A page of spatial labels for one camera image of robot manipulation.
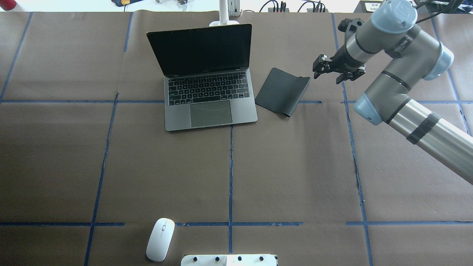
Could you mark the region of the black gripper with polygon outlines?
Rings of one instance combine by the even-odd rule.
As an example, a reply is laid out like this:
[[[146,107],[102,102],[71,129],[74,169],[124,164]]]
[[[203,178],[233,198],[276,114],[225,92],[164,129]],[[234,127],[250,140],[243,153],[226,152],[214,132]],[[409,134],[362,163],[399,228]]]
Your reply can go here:
[[[320,54],[313,62],[312,71],[314,79],[317,79],[321,74],[339,73],[336,84],[340,84],[347,80],[355,81],[363,76],[365,74],[365,63],[354,59],[346,47],[341,47],[331,58]]]

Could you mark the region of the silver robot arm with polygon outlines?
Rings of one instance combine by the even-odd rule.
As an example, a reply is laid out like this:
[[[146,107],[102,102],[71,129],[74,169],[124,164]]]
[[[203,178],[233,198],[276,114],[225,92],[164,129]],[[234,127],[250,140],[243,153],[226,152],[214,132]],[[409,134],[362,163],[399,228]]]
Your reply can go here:
[[[408,0],[384,0],[367,21],[343,20],[345,42],[331,58],[314,61],[314,79],[339,73],[336,83],[365,74],[365,63],[384,51],[390,63],[358,98],[354,110],[377,126],[384,122],[468,183],[473,181],[472,136],[408,96],[420,81],[448,70],[454,54],[416,24]]]

